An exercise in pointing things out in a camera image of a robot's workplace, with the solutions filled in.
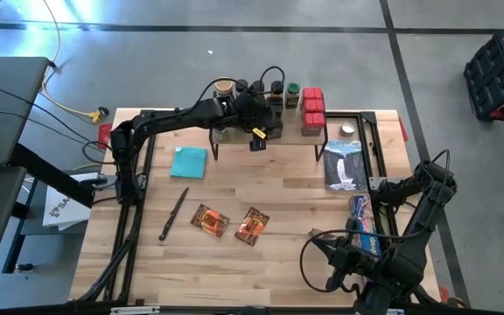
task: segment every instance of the knife blade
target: knife blade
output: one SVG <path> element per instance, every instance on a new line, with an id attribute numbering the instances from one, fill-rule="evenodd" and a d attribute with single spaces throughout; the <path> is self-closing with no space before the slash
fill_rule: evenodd
<path id="1" fill-rule="evenodd" d="M 163 228 L 163 233 L 158 237 L 159 241 L 164 241 L 166 238 L 166 235 L 168 234 L 168 231 L 171 229 L 172 223 L 174 222 L 174 218 L 176 218 L 176 214 L 178 214 L 180 206 L 182 206 L 182 202 L 184 201 L 184 198 L 186 197 L 186 194 L 188 193 L 188 189 L 190 187 L 187 187 L 182 194 L 180 195 L 180 198 L 176 202 L 176 206 L 174 206 L 174 209 L 171 211 L 171 216 L 168 218 L 168 221 L 166 224 L 164 224 Z"/>

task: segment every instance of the gray concrete floor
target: gray concrete floor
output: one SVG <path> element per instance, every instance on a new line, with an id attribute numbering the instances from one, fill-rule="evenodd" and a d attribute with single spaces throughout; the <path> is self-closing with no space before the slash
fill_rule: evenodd
<path id="1" fill-rule="evenodd" d="M 71 23 L 385 26 L 378 0 L 49 2 L 60 22 Z M 504 1 L 388 4 L 398 28 L 504 28 Z M 25 21 L 51 21 L 41 0 L 0 3 L 0 23 Z M 482 123 L 473 117 L 462 77 L 465 63 L 489 37 L 398 35 L 398 42 L 429 152 L 451 149 L 458 194 L 446 212 L 470 301 L 474 308 L 504 311 L 504 122 Z M 0 56 L 51 58 L 56 43 L 55 31 L 0 29 Z M 409 134 L 409 160 L 412 166 L 419 162 L 385 33 L 63 31 L 57 64 L 60 72 L 49 84 L 56 99 L 82 110 L 105 106 L 112 113 L 125 107 L 184 107 L 213 78 L 255 78 L 266 66 L 279 65 L 290 80 L 322 87 L 332 109 L 398 110 Z M 42 97 L 37 103 L 96 138 L 95 126 Z M 31 118 L 59 128 L 36 109 Z M 77 143 L 32 123 L 20 141 L 62 169 L 88 163 Z M 14 224 L 10 222 L 0 246 L 0 269 Z M 27 237 L 19 261 L 42 267 L 28 276 L 0 274 L 0 308 L 66 301 L 81 242 L 74 235 Z M 449 287 L 438 239 L 431 245 L 437 278 Z"/>

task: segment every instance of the stacked red blocks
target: stacked red blocks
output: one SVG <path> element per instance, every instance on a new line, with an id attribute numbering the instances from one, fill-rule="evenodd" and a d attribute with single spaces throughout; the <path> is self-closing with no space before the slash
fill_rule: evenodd
<path id="1" fill-rule="evenodd" d="M 320 132 L 326 126 L 325 110 L 326 105 L 324 104 L 322 89 L 318 87 L 304 88 L 301 101 L 301 117 L 303 121 L 301 133 L 303 137 L 320 136 Z"/>

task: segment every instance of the white paper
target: white paper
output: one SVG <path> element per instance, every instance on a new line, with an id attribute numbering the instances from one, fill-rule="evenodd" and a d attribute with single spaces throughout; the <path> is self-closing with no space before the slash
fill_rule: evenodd
<path id="1" fill-rule="evenodd" d="M 83 222 L 83 221 L 84 221 L 84 220 L 80 220 L 80 221 L 76 221 L 76 222 L 71 222 L 71 223 L 59 224 L 59 225 L 58 225 L 58 230 L 59 230 L 59 231 L 63 231 L 63 230 L 65 230 L 66 228 L 70 228 L 70 227 L 74 226 L 75 224 L 77 224 L 77 223 L 81 223 L 81 222 Z"/>
<path id="2" fill-rule="evenodd" d="M 76 180 L 96 179 L 98 173 L 73 175 Z M 88 220 L 91 209 L 79 202 L 66 197 L 60 192 L 48 186 L 45 195 L 45 209 L 42 226 L 59 227 L 59 230 L 71 227 L 73 224 Z"/>

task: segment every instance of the blue box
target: blue box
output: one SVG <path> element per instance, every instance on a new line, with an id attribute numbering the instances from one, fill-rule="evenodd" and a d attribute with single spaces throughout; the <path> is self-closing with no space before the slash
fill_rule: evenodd
<path id="1" fill-rule="evenodd" d="M 359 219 L 359 230 L 369 233 L 378 233 L 376 231 L 375 216 L 373 215 L 373 207 L 371 199 L 367 194 L 354 195 L 349 199 L 351 207 L 351 216 Z M 381 255 L 381 246 L 378 238 L 375 236 L 357 234 L 354 238 L 356 246 L 365 249 L 377 256 Z"/>

